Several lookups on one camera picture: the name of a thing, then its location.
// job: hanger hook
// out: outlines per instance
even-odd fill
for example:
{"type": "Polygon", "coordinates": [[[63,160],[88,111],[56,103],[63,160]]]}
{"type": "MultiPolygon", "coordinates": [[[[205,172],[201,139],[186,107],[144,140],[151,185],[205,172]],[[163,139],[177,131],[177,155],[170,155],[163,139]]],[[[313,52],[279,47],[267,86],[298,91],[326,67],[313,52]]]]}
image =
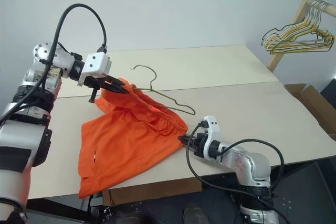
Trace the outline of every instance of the hanger hook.
{"type": "Polygon", "coordinates": [[[157,74],[156,74],[156,72],[154,71],[154,69],[152,69],[152,68],[150,68],[150,67],[148,67],[148,66],[146,66],[146,65],[135,65],[133,68],[131,68],[131,70],[134,70],[134,69],[136,69],[137,67],[144,67],[144,68],[148,68],[148,69],[152,70],[152,72],[155,74],[155,77],[154,77],[154,79],[153,79],[153,80],[151,80],[151,82],[150,82],[150,87],[151,87],[151,90],[153,90],[153,87],[152,87],[152,82],[153,82],[153,81],[155,81],[155,80],[156,80],[156,78],[157,78],[157,74]]]}

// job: wooden rack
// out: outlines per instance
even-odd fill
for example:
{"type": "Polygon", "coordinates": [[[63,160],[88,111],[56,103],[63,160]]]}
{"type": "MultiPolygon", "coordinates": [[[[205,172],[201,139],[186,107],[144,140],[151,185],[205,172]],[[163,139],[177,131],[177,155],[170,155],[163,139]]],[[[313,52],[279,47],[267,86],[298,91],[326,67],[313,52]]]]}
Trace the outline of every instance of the wooden rack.
{"type": "MultiPolygon", "coordinates": [[[[302,22],[306,16],[306,5],[307,5],[307,1],[308,0],[302,0],[302,3],[298,9],[298,12],[295,15],[295,18],[293,20],[292,23],[298,23],[298,22],[302,22]]],[[[330,5],[327,6],[324,10],[324,13],[327,13],[333,17],[336,18],[336,6],[330,5]]],[[[280,60],[282,59],[282,57],[284,56],[284,54],[278,54],[278,55],[271,55],[271,58],[268,62],[267,68],[273,72],[275,70],[275,68],[277,67],[277,65],[279,64],[280,60]]]]}

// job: gold hanger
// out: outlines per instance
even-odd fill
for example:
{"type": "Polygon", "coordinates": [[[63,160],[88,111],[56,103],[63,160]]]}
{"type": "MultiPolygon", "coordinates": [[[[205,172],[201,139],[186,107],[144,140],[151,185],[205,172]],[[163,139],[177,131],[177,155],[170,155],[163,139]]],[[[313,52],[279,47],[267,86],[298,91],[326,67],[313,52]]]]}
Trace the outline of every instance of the gold hanger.
{"type": "Polygon", "coordinates": [[[131,70],[134,70],[137,67],[144,67],[144,68],[150,69],[155,74],[155,77],[154,77],[153,80],[151,80],[151,82],[150,82],[150,88],[149,89],[143,89],[143,88],[136,88],[136,89],[150,91],[150,92],[154,92],[154,93],[157,93],[159,95],[162,95],[163,97],[166,97],[166,98],[174,101],[177,106],[187,107],[190,110],[192,110],[192,112],[181,110],[181,109],[177,109],[177,108],[173,108],[173,107],[168,107],[168,106],[164,106],[164,105],[160,105],[160,104],[156,104],[156,103],[150,103],[150,102],[148,102],[147,104],[154,105],[154,106],[161,106],[161,107],[168,108],[168,109],[171,109],[171,110],[181,111],[181,112],[184,112],[184,113],[187,113],[187,114],[190,114],[190,115],[195,115],[196,114],[196,111],[192,107],[190,107],[188,105],[185,105],[185,104],[179,104],[174,98],[171,98],[168,95],[162,94],[162,93],[160,93],[160,92],[158,92],[158,91],[156,91],[156,90],[153,89],[152,82],[156,80],[157,74],[156,74],[156,72],[152,68],[150,68],[150,67],[148,67],[146,65],[136,65],[133,68],[131,68],[131,70]]]}

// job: floor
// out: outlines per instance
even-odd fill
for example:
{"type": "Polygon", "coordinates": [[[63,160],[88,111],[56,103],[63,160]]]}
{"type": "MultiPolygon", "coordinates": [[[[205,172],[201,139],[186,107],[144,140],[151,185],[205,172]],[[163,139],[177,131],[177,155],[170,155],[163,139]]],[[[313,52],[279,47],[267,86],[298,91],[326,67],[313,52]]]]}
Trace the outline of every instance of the floor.
{"type": "MultiPolygon", "coordinates": [[[[336,169],[336,158],[332,164],[336,169]]],[[[336,223],[336,209],[325,187],[317,164],[312,164],[285,178],[275,191],[275,206],[286,213],[292,223],[336,223]]],[[[77,195],[51,197],[51,200],[80,208],[77,195]]],[[[183,209],[189,203],[197,203],[207,215],[210,224],[233,223],[236,207],[227,195],[215,189],[201,193],[147,200],[125,204],[115,209],[116,215],[140,210],[151,216],[155,224],[182,223],[183,209]]],[[[28,213],[29,223],[71,224],[67,220],[47,218],[28,213]]]]}

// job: white table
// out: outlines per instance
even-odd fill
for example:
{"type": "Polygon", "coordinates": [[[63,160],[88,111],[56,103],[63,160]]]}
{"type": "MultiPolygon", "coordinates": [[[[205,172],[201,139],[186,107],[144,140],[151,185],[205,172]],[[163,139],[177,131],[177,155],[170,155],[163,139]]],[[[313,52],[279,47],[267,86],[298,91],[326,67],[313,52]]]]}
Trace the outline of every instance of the white table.
{"type": "MultiPolygon", "coordinates": [[[[226,59],[225,53],[218,61],[213,62],[207,62],[206,56],[202,56],[201,59],[199,59],[200,56],[195,56],[194,59],[204,61],[203,72],[198,72],[200,79],[206,80],[202,85],[212,86],[212,80],[205,77],[211,76],[212,65],[219,64],[219,62],[224,69],[230,69],[230,72],[237,76],[236,79],[229,82],[222,79],[216,80],[214,86],[217,87],[197,87],[199,84],[191,83],[194,85],[191,86],[193,88],[184,87],[180,90],[164,92],[196,110],[195,116],[179,113],[190,130],[204,116],[215,115],[222,130],[223,140],[235,142],[244,138],[257,138],[268,141],[282,151],[287,164],[335,155],[336,142],[329,138],[309,111],[284,89],[282,84],[246,47],[239,47],[243,48],[242,54],[245,51],[244,56],[239,57],[247,59],[240,62],[245,64],[243,68],[232,55],[229,54],[226,59]]],[[[179,50],[181,50],[180,57],[183,57],[185,49],[175,49],[174,54],[179,54],[179,50]]],[[[161,65],[163,59],[162,57],[156,61],[152,59],[151,67],[161,65]]],[[[185,70],[184,74],[187,74],[186,71],[195,73],[192,68],[185,70]]],[[[168,72],[172,83],[181,82],[181,79],[175,78],[175,70],[171,69],[168,72]]],[[[221,78],[224,78],[225,74],[225,72],[220,73],[221,78]]],[[[158,89],[165,89],[164,84],[159,86],[158,89]]],[[[69,92],[65,96],[74,95],[76,95],[75,92],[69,92]]],[[[166,99],[156,94],[149,95],[159,102],[170,105],[166,99]]],[[[32,169],[29,198],[75,194],[79,191],[80,177],[77,165],[81,145],[81,125],[102,114],[95,105],[88,103],[88,99],[89,97],[78,96],[59,98],[55,102],[49,126],[53,130],[49,154],[45,163],[32,169]]],[[[251,152],[265,154],[271,165],[280,163],[277,154],[266,146],[254,143],[244,146],[251,152]]],[[[191,155],[191,160],[200,175],[229,171],[214,162],[209,163],[193,155],[191,155]]],[[[192,177],[192,174],[188,170],[183,148],[153,168],[115,187],[187,177],[192,177]]]]}

